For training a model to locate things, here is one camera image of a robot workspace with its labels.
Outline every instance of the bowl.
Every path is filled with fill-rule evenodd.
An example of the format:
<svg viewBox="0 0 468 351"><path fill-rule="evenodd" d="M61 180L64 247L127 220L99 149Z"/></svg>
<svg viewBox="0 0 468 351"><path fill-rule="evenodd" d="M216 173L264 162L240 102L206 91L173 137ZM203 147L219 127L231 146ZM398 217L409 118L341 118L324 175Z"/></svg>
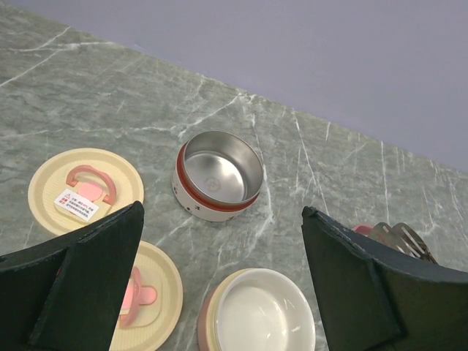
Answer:
<svg viewBox="0 0 468 351"><path fill-rule="evenodd" d="M299 288L279 272L253 268L227 277L205 300L202 351L315 348L314 318Z"/></svg>
<svg viewBox="0 0 468 351"><path fill-rule="evenodd" d="M223 222L247 209L263 184L263 165L242 139L210 131L193 137L179 151L173 191L186 210Z"/></svg>

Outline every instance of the round lid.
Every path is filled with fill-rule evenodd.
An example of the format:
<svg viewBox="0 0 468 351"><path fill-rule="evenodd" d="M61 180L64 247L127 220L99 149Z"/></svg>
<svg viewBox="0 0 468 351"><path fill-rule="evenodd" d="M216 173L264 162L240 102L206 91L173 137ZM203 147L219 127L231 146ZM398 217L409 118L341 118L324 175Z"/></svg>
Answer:
<svg viewBox="0 0 468 351"><path fill-rule="evenodd" d="M97 148L77 148L46 161L31 179L29 208L55 235L95 222L134 201L143 202L143 182L123 157Z"/></svg>
<svg viewBox="0 0 468 351"><path fill-rule="evenodd" d="M181 316L184 293L182 279L174 262L161 249L141 241L134 266L142 272L143 286L154 286L152 282L156 281L158 309L152 309L152 305L140 306L138 314L142 314L143 319L150 320L150 323L139 323L136 319L135 324L132 324L134 328L132 325L120 328L117 323L110 351L157 350L173 332ZM152 311L156 314L148 319L150 316L146 314Z"/></svg>

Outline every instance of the bowl rim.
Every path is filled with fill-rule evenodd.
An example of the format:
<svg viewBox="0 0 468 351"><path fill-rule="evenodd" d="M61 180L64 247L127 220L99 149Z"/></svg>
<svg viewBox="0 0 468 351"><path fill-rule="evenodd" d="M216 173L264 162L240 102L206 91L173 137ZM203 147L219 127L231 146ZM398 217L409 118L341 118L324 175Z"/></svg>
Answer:
<svg viewBox="0 0 468 351"><path fill-rule="evenodd" d="M288 285L289 288L292 289L292 291L300 298L300 300L303 302L303 308L298 309L298 311L301 311L301 313L304 314L304 317L308 320L309 322L309 329L310 332L312 333L312 344L311 350L315 349L315 344L316 344L316 333L315 333L315 323L314 323L314 315L312 314L311 307L309 305L309 302L307 301L306 297L302 293L301 289L287 276L285 276L282 273L279 273L278 271L268 269L268 268L253 268L249 269L247 271L244 271L234 277L229 284L223 289L221 292L217 304L216 304L216 311L215 311L215 318L214 318L214 334L216 336L216 343L219 346L219 349L222 351L223 350L223 344L222 344L222 339L220 337L219 333L219 321L221 320L221 310L222 306L224 304L224 301L226 300L227 295L229 292L234 288L234 286L237 285L237 283L245 281L249 276L253 274L258 274L258 273L266 273L272 276L275 276L276 278L280 278L285 284Z"/></svg>
<svg viewBox="0 0 468 351"><path fill-rule="evenodd" d="M259 165L260 165L260 170L261 170L261 182L260 182L260 186L258 187L257 191L250 197L242 200L242 201L236 201L236 202L224 202L224 201L219 201L219 200L216 200L214 198L212 198L210 195L207 195L202 189L200 189L199 186L197 186L197 184L190 178L190 175L188 174L188 172L186 171L186 168L185 168L185 161L186 161L186 150L187 150L187 146L197 137L200 137L200 136L203 136L203 135L206 135L206 134L211 134L211 133L220 133L220 134L224 134L224 135L229 135L230 137L234 137L235 139L241 141L256 157ZM182 152L182 155L181 155L181 163L182 163L182 169L184 171L184 175L185 177L187 178L187 180L189 181L190 183L190 186L193 187L193 190L198 193L201 197L203 197L205 200L207 200L208 202L211 202L211 203L214 203L215 205L225 205L225 206L240 206L240 205L246 205L247 203L249 203L250 205L250 202L251 201L254 201L259 193L260 193L260 190L262 189L262 186L263 186L263 183L264 183L264 179L265 179L265 170L264 170L264 165L263 165L263 161L261 160L261 158L259 157L259 155L255 152L255 150L242 138L238 137L237 135L234 135L232 133L229 133L229 132L224 132L222 130L208 130L208 131L205 131L205 132L201 132L197 135L195 135L194 137L190 138L189 141L187 141L184 145L183 145L183 152Z"/></svg>

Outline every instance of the label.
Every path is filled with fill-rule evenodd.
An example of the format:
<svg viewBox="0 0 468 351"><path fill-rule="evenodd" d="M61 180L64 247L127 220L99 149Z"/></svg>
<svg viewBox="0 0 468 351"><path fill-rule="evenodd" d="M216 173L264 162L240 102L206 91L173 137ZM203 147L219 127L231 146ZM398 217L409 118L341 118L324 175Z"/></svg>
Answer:
<svg viewBox="0 0 468 351"><path fill-rule="evenodd" d="M94 205L91 201L70 189L65 189L53 203L87 222L99 210L98 205Z"/></svg>

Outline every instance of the pink object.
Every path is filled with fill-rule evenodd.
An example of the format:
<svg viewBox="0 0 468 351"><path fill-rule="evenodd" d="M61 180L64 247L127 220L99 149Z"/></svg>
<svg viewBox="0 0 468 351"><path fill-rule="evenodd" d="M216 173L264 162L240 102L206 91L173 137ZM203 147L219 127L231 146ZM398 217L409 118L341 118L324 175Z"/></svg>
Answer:
<svg viewBox="0 0 468 351"><path fill-rule="evenodd" d="M368 236L372 228L373 227L369 224L358 224L352 230L354 230L355 232L361 235Z"/></svg>
<svg viewBox="0 0 468 351"><path fill-rule="evenodd" d="M94 174L95 176L100 177L102 181L104 181L107 189L109 190L109 194L105 195L104 200L102 201L108 203L109 205L113 205L117 198L117 188L112 178L107 173L101 172L100 170L97 170L90 165L80 165L73 168L67 175L67 184L70 186L76 186L78 184L76 175L81 172Z"/></svg>
<svg viewBox="0 0 468 351"><path fill-rule="evenodd" d="M87 198L93 203L101 197L102 188L98 183L87 181L80 185L80 187L78 188L78 194Z"/></svg>
<svg viewBox="0 0 468 351"><path fill-rule="evenodd" d="M133 267L130 278L133 284L127 285L124 302L121 309L128 309L129 313L120 316L120 328L128 327L138 315L140 305L149 305L157 299L157 291L153 287L141 286L141 273L137 267Z"/></svg>

